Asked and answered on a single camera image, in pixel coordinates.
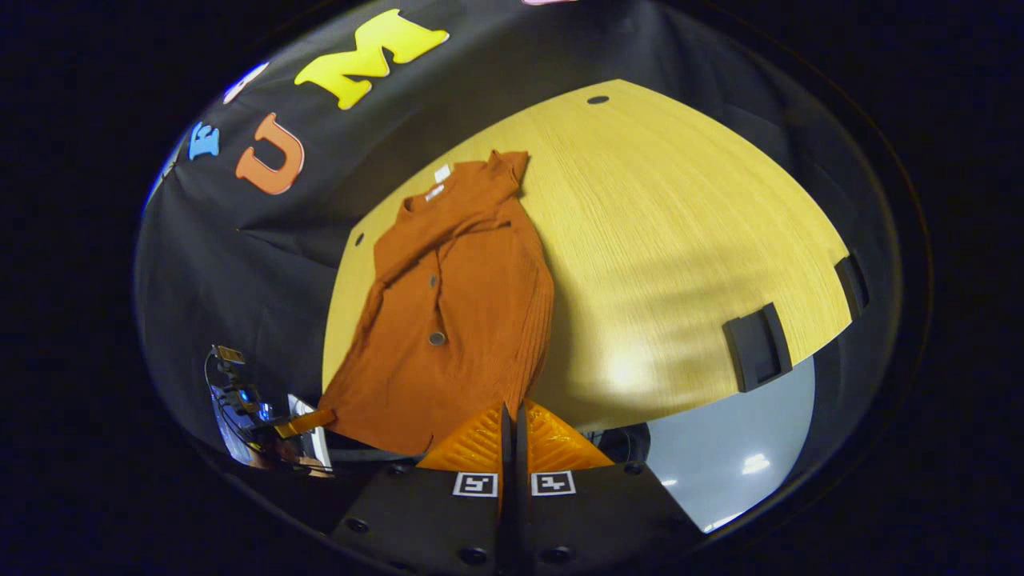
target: white label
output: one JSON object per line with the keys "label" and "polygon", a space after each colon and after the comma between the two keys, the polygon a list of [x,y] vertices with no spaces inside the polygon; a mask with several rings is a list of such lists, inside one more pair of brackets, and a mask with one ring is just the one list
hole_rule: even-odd
{"label": "white label", "polygon": [[498,475],[488,472],[459,472],[455,479],[454,496],[497,498]]}
{"label": "white label", "polygon": [[534,496],[563,496],[575,494],[572,471],[534,472],[530,478]]}
{"label": "white label", "polygon": [[423,199],[426,200],[427,202],[430,202],[431,200],[434,199],[435,196],[440,194],[441,191],[443,190],[444,190],[444,184],[436,186],[430,192],[428,192]]}
{"label": "white label", "polygon": [[434,171],[434,181],[437,183],[441,183],[442,181],[444,181],[444,178],[451,175],[452,175],[452,169],[447,167],[447,164],[445,164],[440,168],[438,168],[436,171]]}

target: black plastic bracket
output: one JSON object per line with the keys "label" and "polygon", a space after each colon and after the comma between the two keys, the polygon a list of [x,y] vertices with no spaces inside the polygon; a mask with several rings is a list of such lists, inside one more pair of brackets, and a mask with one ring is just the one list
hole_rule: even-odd
{"label": "black plastic bracket", "polygon": [[850,321],[857,320],[867,307],[870,298],[867,294],[867,282],[864,281],[864,273],[860,270],[856,254],[851,253],[840,260],[836,264],[836,274],[843,285],[846,303],[850,306]]}
{"label": "black plastic bracket", "polygon": [[667,551],[706,539],[643,462],[569,474],[549,484],[571,479],[571,493],[526,490],[527,574],[648,573]]}
{"label": "black plastic bracket", "polygon": [[790,345],[774,303],[730,320],[722,328],[739,392],[751,392],[793,370]]}
{"label": "black plastic bracket", "polygon": [[493,497],[469,497],[454,494],[462,478],[408,464],[384,466],[331,538],[409,573],[493,574],[497,479]]}

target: gray floor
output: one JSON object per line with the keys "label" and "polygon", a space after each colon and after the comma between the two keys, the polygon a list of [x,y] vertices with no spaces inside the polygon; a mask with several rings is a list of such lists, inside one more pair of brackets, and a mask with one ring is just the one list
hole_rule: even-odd
{"label": "gray floor", "polygon": [[814,409],[814,359],[760,388],[651,420],[647,464],[705,532],[774,492]]}

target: black fabric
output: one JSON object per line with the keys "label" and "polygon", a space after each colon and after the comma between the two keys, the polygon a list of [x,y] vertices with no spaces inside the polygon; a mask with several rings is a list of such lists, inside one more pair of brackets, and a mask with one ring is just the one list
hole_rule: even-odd
{"label": "black fabric", "polygon": [[[222,449],[198,370],[208,346],[243,351],[264,396],[315,404],[332,287],[352,225],[432,159],[547,98],[621,78],[723,123],[819,202],[869,179],[865,166],[849,165],[843,136],[825,138],[830,147],[793,137],[806,132],[794,119],[819,115],[805,111],[814,106],[806,96],[794,97],[798,88],[738,44],[652,2],[403,5],[403,17],[449,31],[447,42],[371,79],[373,90],[349,111],[318,86],[294,85],[314,57],[354,49],[352,32],[376,13],[348,14],[271,55],[229,106],[217,95],[197,118],[220,130],[219,155],[188,161],[182,147],[145,210],[135,283],[146,357],[174,416],[211,446]],[[249,146],[271,166],[281,160],[269,143],[253,143],[270,112],[305,149],[302,172],[280,196],[234,175]],[[835,122],[823,129],[840,130]]]}

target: screw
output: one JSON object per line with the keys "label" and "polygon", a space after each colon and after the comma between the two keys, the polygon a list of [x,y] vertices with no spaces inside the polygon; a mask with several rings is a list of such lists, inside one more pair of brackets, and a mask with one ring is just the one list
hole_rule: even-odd
{"label": "screw", "polygon": [[370,532],[370,527],[367,526],[367,523],[354,518],[346,520],[345,526],[347,526],[349,530],[355,532],[356,534],[366,534],[367,532]]}
{"label": "screw", "polygon": [[555,546],[541,552],[541,562],[545,564],[565,564],[572,560],[572,550],[566,546]]}
{"label": "screw", "polygon": [[463,548],[459,550],[459,558],[470,566],[478,566],[487,562],[487,552],[483,548]]}

